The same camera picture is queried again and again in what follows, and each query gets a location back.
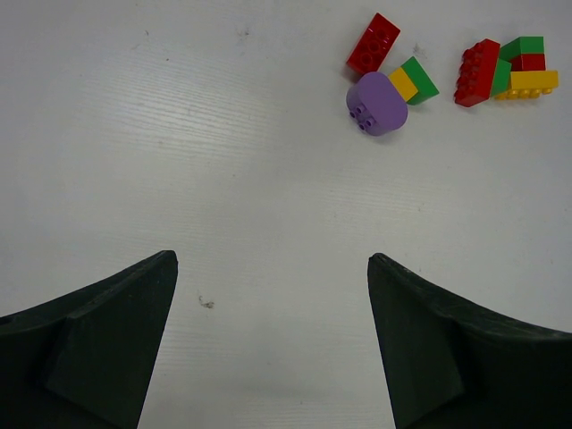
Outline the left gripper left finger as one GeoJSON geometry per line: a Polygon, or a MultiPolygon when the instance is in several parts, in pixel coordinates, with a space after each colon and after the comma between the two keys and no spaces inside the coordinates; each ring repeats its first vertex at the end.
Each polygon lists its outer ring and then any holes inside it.
{"type": "Polygon", "coordinates": [[[1,318],[3,428],[135,428],[178,277],[163,250],[1,318]]]}

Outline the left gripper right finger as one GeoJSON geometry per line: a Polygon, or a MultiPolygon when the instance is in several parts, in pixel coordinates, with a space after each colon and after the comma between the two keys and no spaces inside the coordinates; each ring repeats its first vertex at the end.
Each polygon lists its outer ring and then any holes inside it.
{"type": "Polygon", "coordinates": [[[439,287],[384,254],[368,291],[398,428],[568,428],[571,336],[439,287]]]}

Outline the purple oval lego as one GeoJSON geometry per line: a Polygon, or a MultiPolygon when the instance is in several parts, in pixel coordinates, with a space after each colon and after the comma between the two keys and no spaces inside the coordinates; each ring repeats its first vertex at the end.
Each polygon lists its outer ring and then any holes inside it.
{"type": "Polygon", "coordinates": [[[346,95],[349,116],[364,133],[381,137],[400,129],[408,119],[408,105],[381,72],[364,74],[346,95]]]}

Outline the small yellow lego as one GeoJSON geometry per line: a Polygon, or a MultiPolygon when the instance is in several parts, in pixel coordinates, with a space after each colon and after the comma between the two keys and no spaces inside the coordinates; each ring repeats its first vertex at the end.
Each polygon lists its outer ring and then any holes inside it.
{"type": "Polygon", "coordinates": [[[418,88],[403,68],[399,67],[388,78],[406,103],[418,93],[418,88]]]}

